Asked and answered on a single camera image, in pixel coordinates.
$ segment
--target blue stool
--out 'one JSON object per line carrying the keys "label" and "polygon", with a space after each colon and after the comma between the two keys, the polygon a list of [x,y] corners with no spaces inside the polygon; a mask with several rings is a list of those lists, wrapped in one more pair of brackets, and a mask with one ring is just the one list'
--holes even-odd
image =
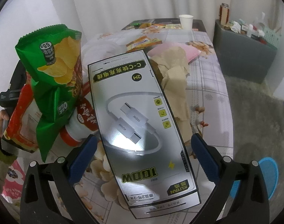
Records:
{"label": "blue stool", "polygon": [[[270,199],[273,196],[278,184],[278,176],[279,176],[278,166],[275,160],[270,157],[265,157],[261,159],[258,163],[261,168],[261,172],[265,180],[265,185],[267,187],[268,197]],[[239,185],[240,185],[240,180],[234,181],[232,185],[230,196],[233,199],[237,194]]]}

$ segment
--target green sleeve cuff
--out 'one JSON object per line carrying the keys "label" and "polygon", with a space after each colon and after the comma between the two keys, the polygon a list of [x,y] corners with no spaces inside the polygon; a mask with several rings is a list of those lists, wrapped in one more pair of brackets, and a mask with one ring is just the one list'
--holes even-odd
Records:
{"label": "green sleeve cuff", "polygon": [[14,155],[6,156],[0,150],[0,161],[2,161],[3,163],[11,165],[16,159],[17,159],[17,156],[14,156]]}

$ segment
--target paper cup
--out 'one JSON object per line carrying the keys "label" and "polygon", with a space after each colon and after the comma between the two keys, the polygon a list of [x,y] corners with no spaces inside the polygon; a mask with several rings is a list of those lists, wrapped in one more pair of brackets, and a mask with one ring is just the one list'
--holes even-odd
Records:
{"label": "paper cup", "polygon": [[187,14],[179,16],[182,29],[192,30],[193,17],[194,16]]}

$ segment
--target white cable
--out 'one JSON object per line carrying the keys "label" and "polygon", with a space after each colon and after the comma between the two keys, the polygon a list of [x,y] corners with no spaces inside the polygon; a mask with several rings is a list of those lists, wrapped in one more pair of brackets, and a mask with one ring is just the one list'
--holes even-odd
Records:
{"label": "white cable", "polygon": [[[114,115],[110,110],[109,110],[109,103],[111,101],[113,101],[114,99],[117,99],[117,98],[120,98],[120,97],[123,97],[123,96],[130,96],[130,95],[152,95],[152,96],[162,96],[161,93],[155,93],[155,92],[129,92],[129,93],[120,93],[120,94],[117,94],[111,98],[109,98],[107,100],[107,103],[106,103],[106,111],[107,113],[115,120],[117,121],[118,118],[116,117],[116,115]],[[144,150],[144,151],[134,151],[134,150],[128,150],[128,149],[124,149],[124,148],[121,148],[121,147],[117,147],[117,146],[114,146],[114,145],[111,145],[109,144],[107,141],[104,142],[104,145],[108,146],[108,147],[111,147],[113,149],[116,149],[116,150],[119,150],[119,151],[123,151],[123,152],[127,152],[127,153],[132,153],[132,154],[135,154],[135,155],[146,155],[146,154],[151,154],[151,153],[155,153],[157,151],[159,151],[162,147],[162,142],[160,140],[160,137],[159,135],[157,134],[157,132],[153,132],[151,133],[152,135],[154,135],[157,139],[157,142],[158,142],[158,145],[156,148],[154,149],[150,149],[150,150]]]}

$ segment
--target silver screw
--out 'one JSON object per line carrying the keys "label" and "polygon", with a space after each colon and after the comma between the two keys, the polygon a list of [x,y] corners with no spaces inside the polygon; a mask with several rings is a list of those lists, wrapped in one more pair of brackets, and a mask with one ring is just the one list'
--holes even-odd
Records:
{"label": "silver screw", "polygon": [[58,159],[57,159],[57,162],[58,163],[63,163],[65,161],[65,157],[59,157]]}
{"label": "silver screw", "polygon": [[231,158],[228,157],[228,156],[223,157],[223,160],[224,160],[225,162],[231,162]]}
{"label": "silver screw", "polygon": [[30,166],[31,167],[34,167],[36,165],[36,161],[32,161],[31,163],[30,163]]}
{"label": "silver screw", "polygon": [[253,166],[255,166],[255,167],[257,167],[257,166],[258,166],[258,162],[257,162],[257,161],[255,161],[255,160],[253,160],[253,161],[252,161],[252,164],[253,164]]}

